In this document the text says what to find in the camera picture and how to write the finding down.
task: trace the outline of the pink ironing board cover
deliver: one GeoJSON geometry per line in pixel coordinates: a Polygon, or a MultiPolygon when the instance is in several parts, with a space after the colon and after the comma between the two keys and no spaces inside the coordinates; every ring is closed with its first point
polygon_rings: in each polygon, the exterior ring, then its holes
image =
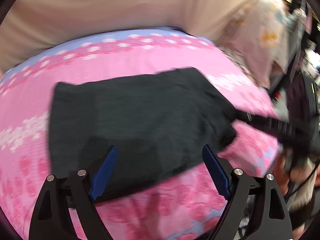
{"type": "MultiPolygon", "coordinates": [[[[121,39],[112,33],[96,35],[98,41],[78,39],[73,48],[62,44],[7,73],[0,83],[0,206],[23,239],[28,239],[36,198],[50,174],[47,122],[56,82],[81,84],[192,66],[235,107],[275,116],[267,93],[209,41],[177,31],[127,32],[121,39]]],[[[241,122],[234,127],[237,137],[220,156],[263,176],[276,156],[276,139],[241,122]]],[[[225,204],[200,164],[96,207],[115,240],[189,240],[212,229],[225,204]]],[[[76,211],[70,214],[78,237],[86,239],[76,211]]]]}

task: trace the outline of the blue gripper pad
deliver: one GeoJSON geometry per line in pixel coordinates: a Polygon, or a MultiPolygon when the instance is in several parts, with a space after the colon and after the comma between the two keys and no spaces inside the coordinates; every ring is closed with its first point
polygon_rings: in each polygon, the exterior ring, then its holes
{"type": "Polygon", "coordinates": [[[103,194],[103,191],[106,188],[110,176],[113,172],[113,168],[118,162],[118,158],[118,149],[113,146],[108,156],[104,159],[103,163],[91,180],[91,189],[89,192],[89,196],[92,200],[96,200],[98,196],[101,196],[103,194]]]}
{"type": "Polygon", "coordinates": [[[231,196],[229,177],[221,167],[217,157],[207,145],[202,149],[202,159],[210,173],[219,195],[224,196],[224,198],[228,200],[231,196]]]}

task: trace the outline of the silver screw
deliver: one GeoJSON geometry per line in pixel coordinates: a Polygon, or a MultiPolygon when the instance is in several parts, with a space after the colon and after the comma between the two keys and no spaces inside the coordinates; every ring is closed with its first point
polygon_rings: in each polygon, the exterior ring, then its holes
{"type": "Polygon", "coordinates": [[[267,174],[267,179],[268,180],[274,180],[275,179],[275,177],[272,175],[272,174],[267,174]]]}
{"type": "Polygon", "coordinates": [[[241,169],[235,169],[233,172],[239,176],[243,174],[243,170],[241,169]]]}
{"type": "Polygon", "coordinates": [[[54,176],[53,175],[49,175],[48,177],[47,177],[47,181],[53,181],[54,180],[54,176]]]}
{"type": "Polygon", "coordinates": [[[85,170],[79,170],[78,176],[84,176],[87,172],[85,170]]]}

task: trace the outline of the black cloth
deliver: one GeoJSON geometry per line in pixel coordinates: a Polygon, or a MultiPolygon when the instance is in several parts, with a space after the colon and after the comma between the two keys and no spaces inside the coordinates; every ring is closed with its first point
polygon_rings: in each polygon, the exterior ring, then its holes
{"type": "Polygon", "coordinates": [[[201,163],[236,136],[235,109],[195,68],[82,85],[58,83],[49,125],[52,173],[85,169],[110,145],[119,160],[102,200],[140,191],[201,163]]]}

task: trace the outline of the dark gray fabric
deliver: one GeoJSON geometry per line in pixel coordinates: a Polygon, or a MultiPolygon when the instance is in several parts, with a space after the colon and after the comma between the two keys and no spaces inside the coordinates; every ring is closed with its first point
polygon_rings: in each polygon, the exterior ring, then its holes
{"type": "Polygon", "coordinates": [[[119,149],[104,199],[150,187],[220,152],[236,133],[234,107],[195,68],[82,85],[58,83],[49,126],[52,173],[85,169],[119,149]]]}

